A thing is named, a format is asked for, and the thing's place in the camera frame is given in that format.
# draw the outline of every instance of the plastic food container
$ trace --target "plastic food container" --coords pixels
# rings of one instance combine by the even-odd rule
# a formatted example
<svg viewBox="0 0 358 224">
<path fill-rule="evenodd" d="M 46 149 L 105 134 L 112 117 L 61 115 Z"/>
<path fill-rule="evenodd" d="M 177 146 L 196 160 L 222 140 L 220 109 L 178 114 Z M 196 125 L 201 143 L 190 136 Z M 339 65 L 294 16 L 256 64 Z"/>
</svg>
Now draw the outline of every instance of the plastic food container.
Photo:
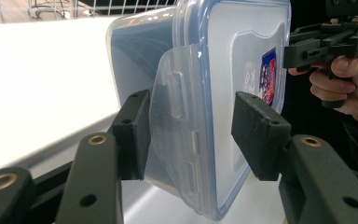
<svg viewBox="0 0 358 224">
<path fill-rule="evenodd" d="M 225 216 L 250 172 L 230 134 L 235 92 L 282 110 L 290 17 L 288 0 L 184 0 L 109 27 L 119 101 L 152 90 L 146 175 L 209 219 Z"/>
</svg>

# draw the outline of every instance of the hand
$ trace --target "hand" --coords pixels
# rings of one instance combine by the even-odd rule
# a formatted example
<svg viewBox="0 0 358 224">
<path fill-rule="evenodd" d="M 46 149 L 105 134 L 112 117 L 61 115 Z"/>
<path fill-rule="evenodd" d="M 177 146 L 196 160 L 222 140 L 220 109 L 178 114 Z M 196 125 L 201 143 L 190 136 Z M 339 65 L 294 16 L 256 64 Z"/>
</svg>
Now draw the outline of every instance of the hand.
<svg viewBox="0 0 358 224">
<path fill-rule="evenodd" d="M 344 100 L 344 105 L 336 110 L 352 115 L 358 121 L 358 59 L 339 56 L 331 63 L 331 70 L 337 77 L 351 77 L 351 82 L 329 79 L 327 66 L 326 62 L 312 65 L 318 70 L 310 75 L 310 92 L 325 101 Z M 306 72 L 297 72 L 295 68 L 291 68 L 289 73 L 297 76 Z"/>
</svg>

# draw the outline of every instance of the printed label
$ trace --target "printed label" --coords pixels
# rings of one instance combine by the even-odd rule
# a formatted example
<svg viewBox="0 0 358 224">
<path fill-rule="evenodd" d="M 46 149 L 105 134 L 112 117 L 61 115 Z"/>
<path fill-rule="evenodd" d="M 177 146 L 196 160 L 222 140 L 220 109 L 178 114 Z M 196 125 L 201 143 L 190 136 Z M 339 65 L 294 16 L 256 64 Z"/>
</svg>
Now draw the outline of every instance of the printed label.
<svg viewBox="0 0 358 224">
<path fill-rule="evenodd" d="M 260 68 L 259 96 L 268 105 L 272 105 L 275 92 L 277 55 L 275 48 L 263 55 Z"/>
</svg>

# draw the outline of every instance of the metal wire basket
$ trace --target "metal wire basket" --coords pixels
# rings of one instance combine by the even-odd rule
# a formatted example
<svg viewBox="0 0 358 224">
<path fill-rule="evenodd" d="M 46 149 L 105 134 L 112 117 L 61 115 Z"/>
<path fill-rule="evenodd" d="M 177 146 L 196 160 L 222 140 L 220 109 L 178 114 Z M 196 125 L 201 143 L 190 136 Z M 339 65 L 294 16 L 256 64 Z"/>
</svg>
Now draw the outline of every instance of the metal wire basket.
<svg viewBox="0 0 358 224">
<path fill-rule="evenodd" d="M 0 0 L 0 23 L 56 21 L 134 14 L 177 0 Z"/>
</svg>

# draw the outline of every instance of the white surface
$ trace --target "white surface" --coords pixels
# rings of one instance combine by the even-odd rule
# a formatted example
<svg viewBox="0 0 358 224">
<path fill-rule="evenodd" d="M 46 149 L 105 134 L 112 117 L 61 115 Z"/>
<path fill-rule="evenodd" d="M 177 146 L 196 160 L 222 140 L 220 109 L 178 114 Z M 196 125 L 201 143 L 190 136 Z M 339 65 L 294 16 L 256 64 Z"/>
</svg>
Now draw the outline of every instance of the white surface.
<svg viewBox="0 0 358 224">
<path fill-rule="evenodd" d="M 0 167 L 118 111 L 105 46 L 112 20 L 0 25 Z M 220 223 L 282 223 L 277 185 L 250 175 Z M 145 182 L 124 182 L 123 203 L 126 224 L 214 223 Z"/>
<path fill-rule="evenodd" d="M 112 20 L 0 25 L 0 167 L 118 111 Z"/>
</svg>

